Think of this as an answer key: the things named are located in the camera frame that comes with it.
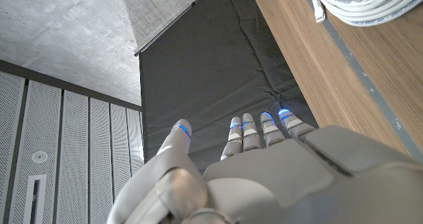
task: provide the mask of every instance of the concrete ceiling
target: concrete ceiling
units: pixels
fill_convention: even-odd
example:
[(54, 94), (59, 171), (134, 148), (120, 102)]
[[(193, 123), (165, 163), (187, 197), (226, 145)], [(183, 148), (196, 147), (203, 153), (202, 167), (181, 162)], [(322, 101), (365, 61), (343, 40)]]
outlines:
[(141, 105), (144, 46), (195, 0), (0, 0), (0, 59)]

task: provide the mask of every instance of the gray edge trim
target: gray edge trim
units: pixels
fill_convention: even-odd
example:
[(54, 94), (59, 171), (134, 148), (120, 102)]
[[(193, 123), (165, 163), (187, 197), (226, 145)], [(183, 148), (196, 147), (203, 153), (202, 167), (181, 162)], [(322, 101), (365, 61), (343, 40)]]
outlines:
[(141, 113), (142, 113), (142, 133), (141, 136), (143, 137), (143, 153), (144, 153), (144, 164), (148, 161), (148, 143), (147, 143), (147, 112), (146, 112), (146, 103), (145, 103), (145, 93), (144, 93), (144, 71), (143, 71), (143, 54), (139, 55), (139, 78), (140, 78), (140, 87), (141, 87)]
[[(306, 0), (311, 8), (313, 8), (313, 2), (311, 0)], [(388, 105), (386, 100), (382, 97), (382, 95), (377, 90), (376, 86), (373, 84), (373, 81), (369, 78), (369, 76), (364, 72), (363, 67), (357, 61), (356, 57), (352, 54), (348, 46), (345, 44), (343, 39), (339, 36), (338, 32), (335, 30), (333, 25), (330, 23), (328, 19), (322, 22), (324, 28), (332, 38), (333, 42), (338, 46), (339, 50), (341, 51), (342, 55), (350, 64), (351, 69), (357, 75), (358, 79), (362, 82), (364, 88), (369, 93), (370, 97), (376, 103), (377, 107), (380, 109), (382, 114), (384, 115), (385, 119), (388, 121), (389, 125), (392, 127), (398, 138), (404, 144), (407, 151), (410, 155), (423, 163), (423, 153), (419, 149), (419, 147), (415, 144), (413, 139), (411, 138), (410, 134), (405, 130), (403, 124), (397, 118), (397, 115), (392, 111), (391, 107)]]
[(163, 35), (177, 20), (179, 20), (182, 16), (184, 16), (185, 13), (188, 12), (188, 10), (190, 10), (195, 4), (196, 4), (196, 1), (192, 2), (190, 6), (188, 6), (185, 10), (183, 10), (183, 12), (181, 12), (181, 14), (179, 14), (175, 19), (173, 19), (171, 23), (169, 23), (166, 27), (164, 27), (162, 31), (160, 31), (155, 37), (153, 37), (148, 43), (146, 43), (146, 45), (144, 45), (141, 49), (139, 49), (134, 54), (134, 56), (137, 57), (139, 54), (143, 53), (149, 46), (151, 46), (157, 39), (159, 39), (159, 37)]
[(141, 112), (141, 106), (0, 59), (0, 71)]

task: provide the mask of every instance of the white wall panel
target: white wall panel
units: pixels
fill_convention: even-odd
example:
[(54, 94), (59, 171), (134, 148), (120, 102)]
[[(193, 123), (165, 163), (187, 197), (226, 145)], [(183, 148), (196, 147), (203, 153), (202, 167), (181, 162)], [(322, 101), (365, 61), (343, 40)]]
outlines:
[(111, 104), (110, 119), (112, 125), (114, 195), (116, 197), (125, 183), (131, 178), (126, 109), (122, 106)]
[(139, 112), (126, 109), (128, 119), (128, 131), (130, 138), (131, 168), (132, 175), (144, 165), (143, 140), (141, 136), (141, 124), (139, 123)]
[(108, 106), (91, 98), (91, 224), (105, 224), (113, 204)]
[[(60, 89), (29, 82), (9, 217), (11, 223), (23, 222), (28, 177), (39, 174), (47, 176), (43, 223), (52, 222), (60, 98)], [(45, 151), (47, 161), (32, 161), (31, 156), (37, 151)]]
[(3, 220), (7, 188), (25, 79), (0, 72), (0, 220)]
[(88, 222), (88, 97), (64, 92), (56, 223)]

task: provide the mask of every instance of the wrinkled fabric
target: wrinkled fabric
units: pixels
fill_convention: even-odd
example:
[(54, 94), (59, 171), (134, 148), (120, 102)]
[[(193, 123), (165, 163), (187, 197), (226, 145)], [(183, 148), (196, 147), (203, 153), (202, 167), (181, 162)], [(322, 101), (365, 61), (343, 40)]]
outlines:
[(251, 113), (262, 135), (261, 113), (284, 107), (317, 127), (255, 0), (198, 0), (140, 57), (149, 159), (181, 118), (200, 172), (220, 160), (234, 116)]

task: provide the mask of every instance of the coiled cable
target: coiled cable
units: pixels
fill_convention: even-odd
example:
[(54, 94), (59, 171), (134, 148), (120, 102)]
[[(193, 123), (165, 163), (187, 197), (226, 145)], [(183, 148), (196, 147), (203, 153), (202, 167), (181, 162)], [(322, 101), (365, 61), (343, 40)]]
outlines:
[(352, 26), (373, 26), (393, 20), (423, 0), (313, 0), (316, 21), (325, 19), (321, 3), (334, 16)]

